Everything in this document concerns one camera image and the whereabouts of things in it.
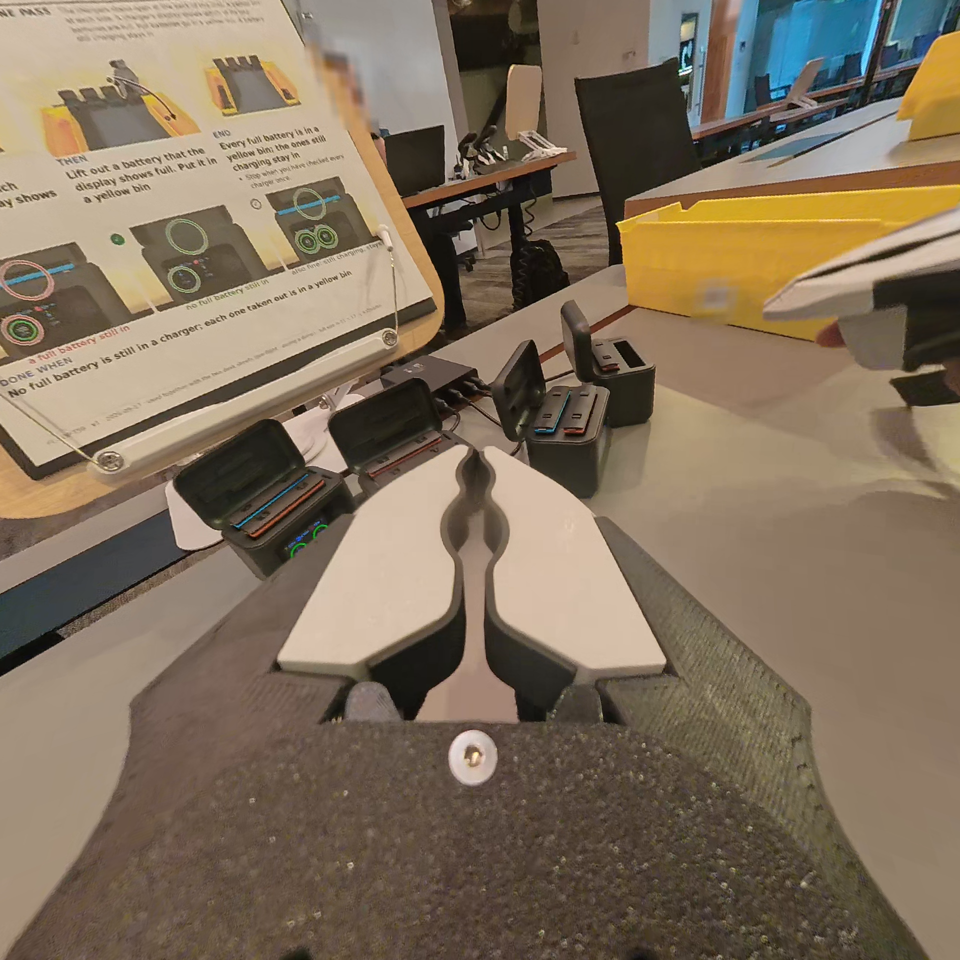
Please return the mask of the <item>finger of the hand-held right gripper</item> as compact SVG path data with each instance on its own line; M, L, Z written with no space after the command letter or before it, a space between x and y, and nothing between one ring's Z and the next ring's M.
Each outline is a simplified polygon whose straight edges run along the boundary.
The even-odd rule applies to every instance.
M945 303L959 292L959 212L947 210L859 246L767 299L770 321L848 318Z
M905 371L908 307L860 310L852 314L837 311L837 327L847 351L856 364L868 371Z

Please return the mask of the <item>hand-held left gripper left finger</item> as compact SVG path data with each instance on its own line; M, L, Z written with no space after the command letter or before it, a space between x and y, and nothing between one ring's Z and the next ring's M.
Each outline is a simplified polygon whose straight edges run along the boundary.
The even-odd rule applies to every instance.
M278 653L287 674L375 682L422 706L466 645L459 549L476 451L455 444L392 481L350 518Z

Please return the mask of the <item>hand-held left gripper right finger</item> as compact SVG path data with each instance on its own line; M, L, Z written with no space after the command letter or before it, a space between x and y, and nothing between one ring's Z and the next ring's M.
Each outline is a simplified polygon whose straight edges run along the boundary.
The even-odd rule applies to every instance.
M499 448L481 450L486 662L522 710L573 685L662 676L667 655L598 518Z

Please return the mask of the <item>black battery charging case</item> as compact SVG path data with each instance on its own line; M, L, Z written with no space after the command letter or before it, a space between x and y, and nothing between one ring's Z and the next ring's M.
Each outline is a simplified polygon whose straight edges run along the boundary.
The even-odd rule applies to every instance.
M318 474L327 493L311 510L284 523L260 540L231 526L302 475ZM245 566L265 580L313 544L339 518L355 511L346 480L306 464L283 425L263 419L189 463L174 478L174 488L199 518L222 538Z
M440 454L467 442L443 427L435 399L426 383L412 379L339 409L331 414L328 431L346 466L358 478L367 497L372 497L403 474L408 474ZM396 474L371 479L365 468L412 441L443 434L446 442L436 455L426 455Z
M648 423L654 410L656 365L627 337L594 338L585 314L572 299L560 307L560 323L573 373L582 383L608 392L606 424L618 428Z
M545 394L554 387L575 388L589 383L549 385L532 340L521 342L491 383L491 398L506 438L522 444L530 467L556 481L577 498L592 498L599 489L610 444L611 429L595 420L585 438L533 435L534 417Z

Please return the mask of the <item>yellow plastic bin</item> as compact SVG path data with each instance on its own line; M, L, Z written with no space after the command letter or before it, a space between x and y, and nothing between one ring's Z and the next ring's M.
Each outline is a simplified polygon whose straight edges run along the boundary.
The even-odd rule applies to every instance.
M939 36L911 80L896 114L911 142L959 134L959 32Z
M958 185L678 202L618 222L632 306L812 341L831 317L771 321L801 274L958 205Z

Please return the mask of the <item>brown wooden table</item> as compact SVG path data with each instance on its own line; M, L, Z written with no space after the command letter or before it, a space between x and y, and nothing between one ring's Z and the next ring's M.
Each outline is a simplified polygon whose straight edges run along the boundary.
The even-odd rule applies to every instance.
M630 197L623 216L711 199L957 185L959 135L909 140L900 103L871 104Z

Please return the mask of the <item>white stand base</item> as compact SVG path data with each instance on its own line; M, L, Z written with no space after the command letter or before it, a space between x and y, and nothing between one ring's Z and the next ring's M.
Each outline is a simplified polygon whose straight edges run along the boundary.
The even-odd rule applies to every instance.
M306 465L334 472L346 469L346 461L335 443L329 444L329 421L333 412L322 404L293 416L282 423ZM197 551L214 546L222 540L222 533L202 521L195 510L186 504L173 482L165 487L167 506L176 545L184 551Z

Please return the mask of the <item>black multi-port power hub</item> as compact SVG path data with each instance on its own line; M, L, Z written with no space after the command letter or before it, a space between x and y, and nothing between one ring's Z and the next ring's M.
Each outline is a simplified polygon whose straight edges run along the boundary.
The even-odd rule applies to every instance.
M398 386L412 379L427 385L435 400L468 403L489 394L489 386L472 366L459 364L434 355L406 358L387 366L380 374L384 388Z

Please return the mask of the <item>black office chair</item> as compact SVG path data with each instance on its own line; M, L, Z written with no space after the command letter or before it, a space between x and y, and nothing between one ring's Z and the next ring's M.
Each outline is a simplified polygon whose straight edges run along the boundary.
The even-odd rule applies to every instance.
M622 263L626 201L700 170L677 57L646 68L575 78L582 129L606 221L608 264Z

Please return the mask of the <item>dark flat pad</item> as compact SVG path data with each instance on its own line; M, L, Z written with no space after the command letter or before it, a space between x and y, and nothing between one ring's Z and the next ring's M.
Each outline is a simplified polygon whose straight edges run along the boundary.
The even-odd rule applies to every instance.
M185 558L168 510L67 558L1 594L1 659L41 641Z

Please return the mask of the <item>black backpack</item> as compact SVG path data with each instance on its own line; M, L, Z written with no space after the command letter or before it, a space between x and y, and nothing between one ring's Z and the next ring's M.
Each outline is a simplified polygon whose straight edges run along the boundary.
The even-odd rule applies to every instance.
M510 254L512 311L570 287L570 277L554 246L546 240L525 239Z

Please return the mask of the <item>white chair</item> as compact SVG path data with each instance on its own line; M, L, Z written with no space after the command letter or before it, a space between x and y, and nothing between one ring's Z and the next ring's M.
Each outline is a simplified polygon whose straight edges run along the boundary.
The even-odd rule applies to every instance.
M534 64L513 64L506 81L505 135L520 141L539 131L543 97L543 70Z

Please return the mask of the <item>wooden desk black legs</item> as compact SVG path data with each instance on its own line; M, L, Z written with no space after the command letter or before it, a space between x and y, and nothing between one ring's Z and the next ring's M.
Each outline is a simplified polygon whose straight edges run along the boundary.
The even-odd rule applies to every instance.
M551 171L576 157L575 151L563 150L546 158L511 161L492 172L456 179L404 198L404 207L438 274L444 298L444 334L459 336L467 332L453 236L488 214L506 213L512 253L529 239L522 206L550 194Z

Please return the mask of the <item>black computer monitor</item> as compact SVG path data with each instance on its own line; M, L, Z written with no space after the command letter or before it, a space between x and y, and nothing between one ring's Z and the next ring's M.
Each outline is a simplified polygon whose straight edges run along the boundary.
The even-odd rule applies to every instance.
M444 186L446 128L427 126L383 137L386 165L399 196L403 199Z

